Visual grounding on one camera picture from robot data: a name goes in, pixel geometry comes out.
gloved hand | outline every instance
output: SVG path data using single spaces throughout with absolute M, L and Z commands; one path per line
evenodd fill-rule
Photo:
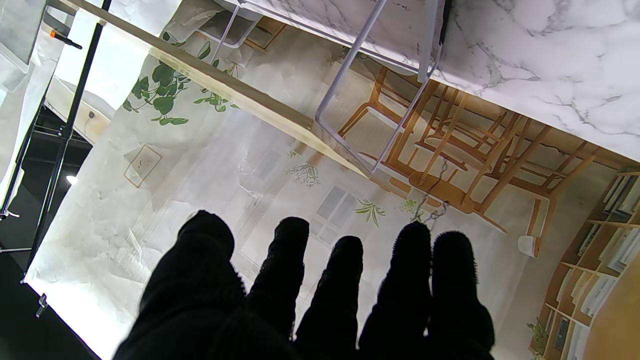
M 362 243 L 335 244 L 296 338 L 295 300 L 304 276 L 308 222 L 275 229 L 249 294 L 230 264 L 234 239 L 224 221 L 198 212 L 179 232 L 143 292 L 140 314 L 115 359 L 491 359 L 493 325 L 476 295 L 471 244 L 407 225 L 356 350 Z M 424 337 L 428 325 L 429 333 Z

wooden shelf edge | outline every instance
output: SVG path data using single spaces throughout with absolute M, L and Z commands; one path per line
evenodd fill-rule
M 583 272 L 588 272 L 588 273 L 591 273 L 591 274 L 594 274 L 594 275 L 597 275 L 597 276 L 608 277 L 610 279 L 617 279 L 618 278 L 617 276 L 613 276 L 613 275 L 610 275 L 610 274 L 605 274 L 603 272 L 599 272 L 599 271 L 596 271 L 596 270 L 587 269 L 587 268 L 583 268 L 581 266 L 565 263 L 564 261 L 561 261 L 560 264 L 569 266 L 572 269 L 580 270 L 580 271 L 583 271 Z
M 599 221 L 599 220 L 587 220 L 587 222 L 595 225 L 609 225 L 609 226 L 615 226 L 615 227 L 624 227 L 626 229 L 640 229 L 640 225 L 628 224 L 626 222 Z
M 616 176 L 640 176 L 640 171 L 618 172 Z

wooden bookshelf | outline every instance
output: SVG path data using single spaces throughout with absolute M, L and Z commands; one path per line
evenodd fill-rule
M 634 233 L 637 232 L 635 229 L 640 229 L 640 202 L 634 204 L 634 197 L 639 194 L 638 186 L 640 171 L 616 174 L 567 247 L 551 277 L 538 317 L 548 329 L 544 351 L 536 349 L 532 338 L 529 344 L 532 353 L 539 352 L 545 360 L 565 360 L 573 334 L 576 334 L 576 341 L 580 336 L 588 336 L 582 331 L 589 331 L 599 309 L 626 270 L 625 267 L 622 272 L 618 271 L 624 266 L 624 257 L 618 249 L 627 249 L 622 246 L 633 246 L 634 241 L 640 241 Z M 592 316 L 583 313 L 583 309 Z M 569 323 L 564 343 L 557 337 L 562 319 Z

hanging plant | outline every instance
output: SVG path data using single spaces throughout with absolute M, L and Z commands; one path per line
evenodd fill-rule
M 213 61 L 213 63 L 211 65 L 213 65 L 214 67 L 218 67 L 218 65 L 220 64 L 220 60 L 215 60 Z M 234 78 L 237 78 L 237 64 L 233 63 L 233 65 L 231 65 L 231 67 L 229 67 L 227 70 L 224 70 L 224 73 L 226 73 L 229 76 L 233 76 Z M 229 100 L 224 99 L 222 96 L 210 91 L 207 88 L 202 88 L 201 92 L 203 94 L 208 93 L 208 96 L 203 97 L 201 99 L 197 99 L 196 101 L 194 101 L 194 104 L 201 104 L 201 103 L 206 103 L 206 104 L 210 104 L 212 106 L 214 106 L 214 109 L 216 109 L 217 112 L 219 113 L 223 113 L 227 110 L 227 105 L 229 105 L 231 108 L 236 108 L 239 109 L 235 104 L 232 104 Z
M 292 167 L 285 171 L 287 175 L 294 176 L 293 181 L 298 184 L 306 185 L 308 188 L 312 188 L 315 185 L 320 185 L 318 178 L 318 169 L 315 166 L 304 164 L 297 167 Z
M 369 222 L 370 219 L 373 219 L 373 223 L 376 224 L 377 227 L 380 227 L 378 223 L 378 216 L 386 216 L 387 214 L 385 213 L 385 211 L 382 210 L 378 205 L 375 205 L 374 203 L 366 199 L 358 199 L 358 202 L 360 203 L 360 205 L 362 205 L 362 207 L 359 209 L 354 209 L 353 211 L 356 214 L 367 214 L 367 222 Z
M 169 41 L 171 36 L 166 31 L 162 34 L 164 41 Z M 173 43 L 177 47 L 184 45 L 184 42 Z M 209 42 L 205 44 L 207 47 L 203 47 L 198 54 L 198 58 L 204 59 L 211 52 L 211 45 Z M 182 125 L 189 121 L 184 117 L 169 117 L 168 114 L 173 110 L 178 95 L 187 89 L 186 84 L 191 82 L 191 79 L 182 75 L 168 64 L 158 61 L 158 66 L 154 68 L 151 73 L 151 80 L 148 76 L 138 78 L 136 83 L 131 89 L 133 96 L 142 100 L 142 104 L 134 106 L 127 98 L 122 107 L 127 111 L 133 111 L 139 113 L 140 109 L 147 105 L 153 106 L 155 110 L 160 113 L 160 116 L 151 119 L 151 121 L 158 121 L 162 126 L 167 124 Z

white marble surface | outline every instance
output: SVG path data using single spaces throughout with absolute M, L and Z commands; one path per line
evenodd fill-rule
M 373 0 L 243 7 L 352 43 Z M 424 0 L 391 0 L 364 45 L 417 69 Z M 640 160 L 640 1 L 454 0 L 434 78 Z

